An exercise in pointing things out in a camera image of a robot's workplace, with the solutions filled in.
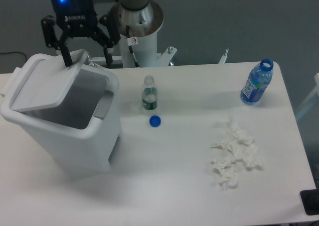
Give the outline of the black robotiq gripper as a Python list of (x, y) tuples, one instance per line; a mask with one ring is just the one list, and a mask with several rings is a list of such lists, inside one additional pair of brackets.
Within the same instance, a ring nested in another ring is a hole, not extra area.
[[(113, 63), (112, 53), (108, 50), (120, 41), (121, 37), (113, 14), (109, 11), (97, 18), (93, 0), (51, 0), (55, 17), (48, 15), (41, 20), (45, 44), (48, 48), (59, 50), (66, 67), (72, 65), (67, 47), (68, 37), (89, 37), (103, 47), (106, 65)], [(108, 36), (98, 26), (106, 27)], [(54, 26), (58, 25), (62, 34), (57, 39)]]

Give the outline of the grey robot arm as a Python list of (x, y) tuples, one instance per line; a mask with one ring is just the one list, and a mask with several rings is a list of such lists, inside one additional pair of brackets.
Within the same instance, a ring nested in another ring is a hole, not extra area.
[(111, 13), (98, 16), (94, 5), (102, 2), (119, 2), (125, 9), (138, 11), (148, 6), (149, 0), (51, 0), (56, 16), (41, 20), (45, 44), (59, 50), (64, 64), (73, 62), (67, 47), (69, 38), (88, 37), (103, 47), (107, 66), (113, 62), (108, 51), (120, 41), (119, 29)]

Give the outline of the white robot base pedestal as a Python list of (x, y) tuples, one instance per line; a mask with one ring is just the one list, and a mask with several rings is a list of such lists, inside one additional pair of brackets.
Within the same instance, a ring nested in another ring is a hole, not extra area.
[(125, 9), (120, 3), (111, 8), (119, 34), (124, 68), (157, 66), (157, 34), (163, 24), (162, 8), (153, 0), (141, 10)]

